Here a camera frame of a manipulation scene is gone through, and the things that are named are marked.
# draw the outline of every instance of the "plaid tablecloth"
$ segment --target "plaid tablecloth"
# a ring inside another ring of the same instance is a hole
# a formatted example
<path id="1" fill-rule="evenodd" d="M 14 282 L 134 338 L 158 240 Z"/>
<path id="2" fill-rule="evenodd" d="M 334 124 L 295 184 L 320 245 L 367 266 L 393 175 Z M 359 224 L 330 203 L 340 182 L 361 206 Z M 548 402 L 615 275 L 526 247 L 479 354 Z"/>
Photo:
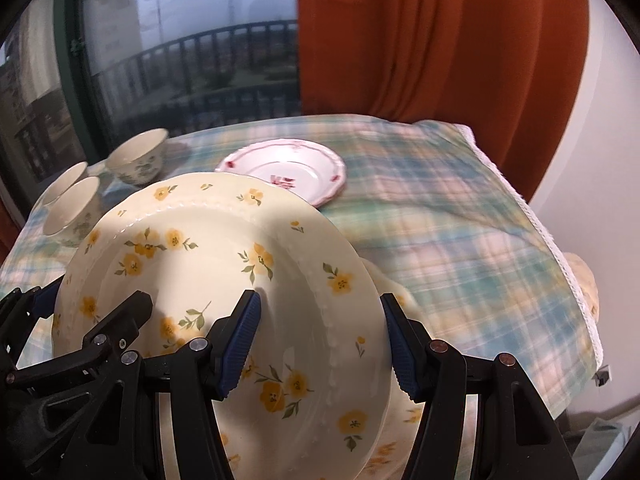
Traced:
<path id="1" fill-rule="evenodd" d="M 251 142 L 296 137 L 325 144 L 348 181 L 321 210 L 359 255 L 404 285 L 431 336 L 462 353 L 513 353 L 559 415 L 602 362 L 582 293 L 562 254 L 524 202 L 479 152 L 468 128 L 397 124 L 364 116 L 315 116 L 236 124 L 169 141 L 161 178 L 212 171 Z M 135 189 L 103 164 L 90 169 L 111 208 Z M 42 236 L 36 206 L 0 269 L 0 296 L 45 285 L 73 250 Z M 20 365 L 50 357 L 41 320 Z"/>

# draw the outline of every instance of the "cream plate with yellow flowers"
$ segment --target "cream plate with yellow flowers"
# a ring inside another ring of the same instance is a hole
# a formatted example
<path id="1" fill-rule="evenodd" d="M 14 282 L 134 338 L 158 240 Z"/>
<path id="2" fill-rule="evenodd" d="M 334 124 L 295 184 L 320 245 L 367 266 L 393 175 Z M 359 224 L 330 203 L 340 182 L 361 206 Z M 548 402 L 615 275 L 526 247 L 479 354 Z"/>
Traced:
<path id="1" fill-rule="evenodd" d="M 293 193 L 256 178 L 192 173 L 140 190 L 80 245 L 56 301 L 54 354 L 136 290 L 154 301 L 132 345 L 174 352 L 227 316 L 245 289 L 262 318 L 238 387 L 215 403 L 238 480 L 352 480 L 385 418 L 390 349 L 378 293 L 345 238 Z M 168 479 L 177 479 L 162 405 Z"/>

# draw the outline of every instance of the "bowl rim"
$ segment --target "bowl rim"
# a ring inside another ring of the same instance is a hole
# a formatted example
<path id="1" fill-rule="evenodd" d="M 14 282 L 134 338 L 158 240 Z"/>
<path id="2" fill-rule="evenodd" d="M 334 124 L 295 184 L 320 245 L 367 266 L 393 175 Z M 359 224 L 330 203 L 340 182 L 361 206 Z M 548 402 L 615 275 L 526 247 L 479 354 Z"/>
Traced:
<path id="1" fill-rule="evenodd" d="M 47 217 L 45 218 L 45 221 L 42 224 L 42 234 L 44 236 L 53 237 L 53 236 L 56 236 L 57 234 L 60 234 L 62 231 L 67 229 L 74 222 L 74 220 L 76 218 L 78 218 L 78 215 L 82 211 L 84 211 L 84 209 L 89 205 L 89 202 L 91 202 L 91 200 L 98 193 L 98 188 L 100 187 L 100 178 L 98 178 L 97 176 L 88 176 L 87 178 L 84 178 L 84 179 L 80 180 L 79 182 L 76 182 L 75 184 L 73 184 L 73 186 L 69 187 L 69 189 L 67 189 L 62 195 L 60 195 L 60 198 L 62 198 L 65 195 L 68 196 L 68 193 L 73 188 L 75 188 L 76 186 L 80 186 L 80 185 L 82 185 L 82 186 L 91 186 L 91 188 L 93 188 L 93 192 L 91 193 L 91 195 L 88 195 L 88 197 L 86 198 L 86 200 L 82 204 L 82 207 L 78 210 L 78 213 L 69 222 L 67 222 L 65 225 L 63 225 L 57 231 L 47 232 L 47 223 L 49 222 L 49 219 L 52 218 L 52 213 L 57 211 L 60 208 L 65 208 L 66 207 L 65 201 L 57 200 L 56 203 L 51 207 L 51 209 L 49 209 L 49 212 L 47 213 Z"/>
<path id="2" fill-rule="evenodd" d="M 74 164 L 73 166 L 71 166 L 70 168 L 67 168 L 65 171 L 63 171 L 56 180 L 54 180 L 51 184 L 49 184 L 47 186 L 47 188 L 42 192 L 42 205 L 50 205 L 52 202 L 55 202 L 57 199 L 59 199 L 67 189 L 71 188 L 72 186 L 74 186 L 75 184 L 77 184 L 79 182 L 79 178 L 82 176 L 82 174 L 86 171 L 86 169 L 89 167 L 89 164 L 87 163 L 87 161 L 83 160 L 82 162 L 78 162 L 77 164 Z M 47 200 L 47 193 L 51 192 L 51 190 L 54 188 L 54 186 L 59 183 L 62 178 L 64 176 L 67 176 L 68 174 L 72 174 L 74 172 L 76 172 L 79 168 L 82 168 L 81 171 L 78 171 L 78 175 L 76 175 L 76 178 L 73 180 L 73 182 L 71 184 L 69 184 L 68 186 L 65 187 L 65 189 L 63 189 L 60 193 L 58 193 L 56 196 L 51 197 L 49 200 Z"/>
<path id="3" fill-rule="evenodd" d="M 115 159 L 115 157 L 119 156 L 122 152 L 124 152 L 126 148 L 128 148 L 131 144 L 133 144 L 133 142 L 136 139 L 139 139 L 140 137 L 149 137 L 149 136 L 155 135 L 158 132 L 162 133 L 161 137 L 159 137 L 158 139 L 158 142 L 150 146 L 144 153 L 137 155 L 135 158 L 132 158 L 131 160 L 124 162 L 123 164 L 115 165 L 113 163 L 113 160 Z M 104 165 L 110 171 L 117 170 L 118 168 L 124 168 L 125 166 L 128 166 L 129 164 L 131 164 L 132 162 L 135 162 L 139 158 L 142 158 L 149 152 L 152 152 L 154 149 L 160 146 L 163 142 L 165 142 L 168 139 L 168 137 L 169 137 L 169 130 L 167 130 L 166 128 L 152 128 L 151 130 L 140 132 L 134 135 L 133 137 L 131 137 L 130 139 L 125 140 L 121 145 L 119 145 L 115 150 L 113 150 L 109 154 L 107 159 L 104 161 Z"/>

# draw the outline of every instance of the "black metal railing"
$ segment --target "black metal railing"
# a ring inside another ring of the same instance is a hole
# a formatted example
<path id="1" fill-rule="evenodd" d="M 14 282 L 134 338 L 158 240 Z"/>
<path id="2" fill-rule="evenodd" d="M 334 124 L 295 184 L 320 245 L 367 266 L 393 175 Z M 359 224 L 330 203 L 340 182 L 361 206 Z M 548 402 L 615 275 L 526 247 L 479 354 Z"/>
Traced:
<path id="1" fill-rule="evenodd" d="M 300 114 L 296 20 L 243 23 L 160 44 L 92 76 L 113 149 L 155 127 L 172 136 Z"/>

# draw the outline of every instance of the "metal screw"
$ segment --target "metal screw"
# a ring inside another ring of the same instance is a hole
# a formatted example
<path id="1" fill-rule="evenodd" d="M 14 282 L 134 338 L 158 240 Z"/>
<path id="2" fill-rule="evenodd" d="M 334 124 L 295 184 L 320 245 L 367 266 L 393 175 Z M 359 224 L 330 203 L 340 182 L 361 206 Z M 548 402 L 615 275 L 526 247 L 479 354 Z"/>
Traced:
<path id="1" fill-rule="evenodd" d="M 194 352 L 197 352 L 199 350 L 205 349 L 208 344 L 209 342 L 203 337 L 197 337 L 196 339 L 191 340 L 191 342 L 189 343 L 189 348 L 191 348 L 191 350 L 193 350 Z"/>
<path id="2" fill-rule="evenodd" d="M 442 339 L 434 339 L 429 343 L 429 348 L 438 354 L 443 354 L 449 349 L 449 345 L 446 344 Z"/>
<path id="3" fill-rule="evenodd" d="M 135 353 L 133 350 L 129 350 L 128 352 L 124 352 L 124 354 L 122 354 L 120 361 L 124 365 L 131 365 L 136 362 L 137 358 L 138 358 L 138 354 Z"/>
<path id="4" fill-rule="evenodd" d="M 498 359 L 500 359 L 500 362 L 505 366 L 513 366 L 514 364 L 516 364 L 516 358 L 511 354 L 507 354 L 506 352 L 504 354 L 500 354 L 500 357 Z"/>

